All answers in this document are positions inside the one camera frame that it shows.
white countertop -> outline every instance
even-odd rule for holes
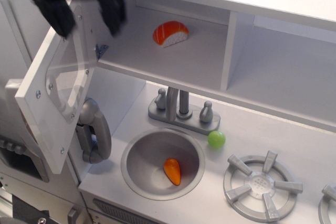
[[[330,170],[336,162],[335,134],[232,105],[213,103],[213,109],[222,116],[219,130],[226,134],[226,143],[219,150],[208,145],[207,136],[182,129],[197,139],[205,154],[203,178],[190,193],[178,199],[156,201],[132,191],[120,168],[127,144],[146,130],[175,127],[148,117],[148,105],[157,90],[151,84],[144,87],[112,136],[110,158],[93,165],[79,186],[89,208],[99,211],[92,203],[97,198],[163,223],[255,223],[239,215],[226,201],[223,178],[227,159],[232,154],[266,156],[272,150],[278,153],[277,161],[288,168],[297,182],[303,183],[303,194],[298,195],[293,211],[279,223],[319,223],[321,191],[326,184],[336,185]],[[190,103],[201,106],[204,100],[191,96]],[[108,108],[101,109],[108,113]]]

shelf divider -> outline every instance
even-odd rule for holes
[[[255,16],[231,12],[226,39],[221,90],[227,90],[230,80],[251,34]]]

faucet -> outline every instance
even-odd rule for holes
[[[189,92],[180,90],[180,107],[176,112],[178,89],[168,87],[166,96],[166,119],[168,122],[176,120],[176,116],[180,119],[188,119],[192,116],[192,110],[189,109]]]
[[[179,93],[180,106],[177,107]],[[165,89],[159,89],[158,96],[148,107],[148,115],[153,119],[208,135],[219,128],[221,120],[220,115],[213,112],[211,107],[210,101],[206,101],[203,108],[191,105],[189,92],[168,87],[167,94]]]

white cabinet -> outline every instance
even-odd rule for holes
[[[119,37],[106,39],[113,50],[98,66],[335,131],[335,22],[236,5],[131,0],[128,23]],[[161,48],[152,34],[169,20],[184,23],[190,35]]]

green ball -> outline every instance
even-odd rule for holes
[[[225,144],[225,134],[220,131],[211,131],[208,136],[208,142],[212,148],[221,148]]]

